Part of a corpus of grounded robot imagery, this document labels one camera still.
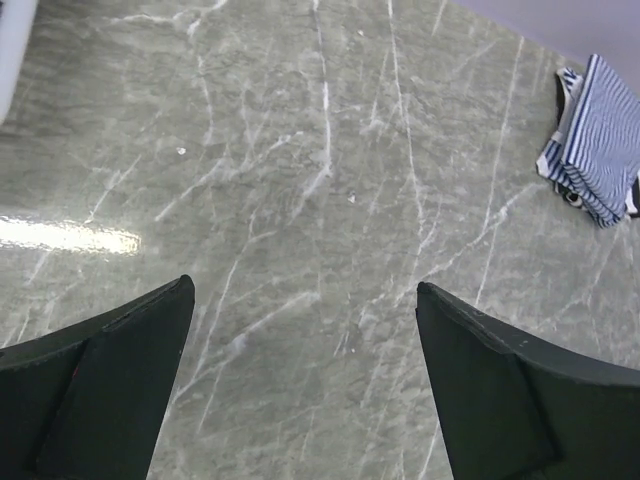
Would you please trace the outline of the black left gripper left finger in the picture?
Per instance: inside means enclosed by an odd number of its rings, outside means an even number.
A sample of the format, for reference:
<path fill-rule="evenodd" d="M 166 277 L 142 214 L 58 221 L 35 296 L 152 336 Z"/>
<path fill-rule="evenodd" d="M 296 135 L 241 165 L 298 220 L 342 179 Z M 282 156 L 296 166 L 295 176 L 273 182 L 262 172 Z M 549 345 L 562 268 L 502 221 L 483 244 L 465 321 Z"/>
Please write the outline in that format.
<path fill-rule="evenodd" d="M 2 349 L 2 478 L 146 478 L 194 303 L 183 275 Z"/>

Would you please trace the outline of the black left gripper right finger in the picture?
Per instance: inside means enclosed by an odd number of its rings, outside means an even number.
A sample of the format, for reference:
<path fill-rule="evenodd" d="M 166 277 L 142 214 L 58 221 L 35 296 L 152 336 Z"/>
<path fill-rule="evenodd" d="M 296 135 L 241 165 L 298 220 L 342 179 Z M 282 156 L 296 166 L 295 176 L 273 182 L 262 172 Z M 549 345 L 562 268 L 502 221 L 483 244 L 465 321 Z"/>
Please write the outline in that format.
<path fill-rule="evenodd" d="M 431 283 L 416 320 L 456 479 L 636 479 L 639 373 L 486 315 Z"/>

